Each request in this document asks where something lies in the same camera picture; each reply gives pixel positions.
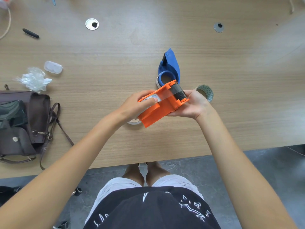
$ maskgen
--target gray tile floor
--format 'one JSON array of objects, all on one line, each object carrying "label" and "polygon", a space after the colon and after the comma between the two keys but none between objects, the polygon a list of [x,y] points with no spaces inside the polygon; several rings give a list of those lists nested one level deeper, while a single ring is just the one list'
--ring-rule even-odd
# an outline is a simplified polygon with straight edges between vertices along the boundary
[{"label": "gray tile floor", "polygon": [[[300,229],[305,229],[305,146],[246,151],[247,157],[280,196]],[[186,177],[195,184],[212,209],[222,228],[241,228],[212,156],[183,158],[160,162],[172,174]],[[71,221],[71,229],[83,228],[85,219],[100,189],[112,178],[124,174],[127,165],[90,169],[79,187],[83,193],[72,196],[58,221]],[[140,164],[143,176],[147,166]],[[19,186],[34,176],[0,179],[0,186]]]}]

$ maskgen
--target wooden table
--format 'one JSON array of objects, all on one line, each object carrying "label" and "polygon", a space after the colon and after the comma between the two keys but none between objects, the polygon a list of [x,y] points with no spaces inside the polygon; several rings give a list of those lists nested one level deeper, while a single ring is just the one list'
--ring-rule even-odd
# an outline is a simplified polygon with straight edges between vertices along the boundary
[{"label": "wooden table", "polygon": [[[305,143],[305,7],[293,2],[291,15],[288,0],[14,0],[11,30],[0,41],[0,86],[25,89],[12,79],[29,66],[63,65],[60,76],[48,74],[47,94],[61,103],[62,125],[78,142],[127,96],[156,88],[159,62],[172,48],[182,88],[213,89],[212,105],[243,150]],[[97,30],[85,27],[88,18],[99,21]],[[44,166],[68,149],[56,127]],[[147,129],[121,127],[91,168],[208,154],[194,120],[164,117]],[[0,178],[40,172],[37,161],[0,164]]]}]

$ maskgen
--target rope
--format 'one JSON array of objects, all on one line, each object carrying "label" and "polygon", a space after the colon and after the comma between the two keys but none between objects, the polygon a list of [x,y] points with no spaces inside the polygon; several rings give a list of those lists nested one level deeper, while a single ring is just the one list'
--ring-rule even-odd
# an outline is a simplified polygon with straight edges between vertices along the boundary
[{"label": "rope", "polygon": [[2,34],[2,35],[0,36],[0,40],[6,36],[6,34],[8,33],[8,31],[9,31],[10,28],[11,28],[11,21],[12,21],[11,11],[10,11],[9,8],[7,8],[7,10],[8,10],[8,12],[9,12],[9,18],[10,18],[10,19],[9,19],[9,25],[7,26],[7,29],[6,29],[6,31],[4,32],[4,34]]}]

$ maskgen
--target tape roll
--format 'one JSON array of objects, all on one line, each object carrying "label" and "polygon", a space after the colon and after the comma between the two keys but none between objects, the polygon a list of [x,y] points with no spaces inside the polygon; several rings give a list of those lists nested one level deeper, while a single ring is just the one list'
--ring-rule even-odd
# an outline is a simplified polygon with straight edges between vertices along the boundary
[{"label": "tape roll", "polygon": [[132,119],[131,121],[129,121],[127,123],[129,123],[130,125],[138,125],[142,122],[137,118],[137,119]]},{"label": "tape roll", "polygon": [[204,85],[204,84],[203,85],[199,85],[196,88],[196,91],[199,92],[200,94],[202,94],[204,97],[206,97],[206,99],[209,102],[211,102],[213,100],[214,92],[212,91],[212,89],[208,85]]},{"label": "tape roll", "polygon": [[162,86],[164,86],[164,83],[162,82],[162,77],[166,77],[166,83],[173,81],[173,80],[177,80],[177,77],[171,73],[170,71],[162,71],[159,73],[159,75],[157,76],[157,80],[156,80],[156,84],[158,88],[161,88]]}]

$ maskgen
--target plastic bag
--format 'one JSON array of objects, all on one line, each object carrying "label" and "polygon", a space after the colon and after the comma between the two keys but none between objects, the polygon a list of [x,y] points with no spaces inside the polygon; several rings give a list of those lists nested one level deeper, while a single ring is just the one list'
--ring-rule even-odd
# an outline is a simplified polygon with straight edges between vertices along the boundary
[{"label": "plastic bag", "polygon": [[28,74],[23,74],[22,78],[17,77],[15,80],[24,84],[28,89],[40,93],[40,91],[47,90],[47,84],[52,79],[45,79],[45,73],[37,67],[28,68]]}]

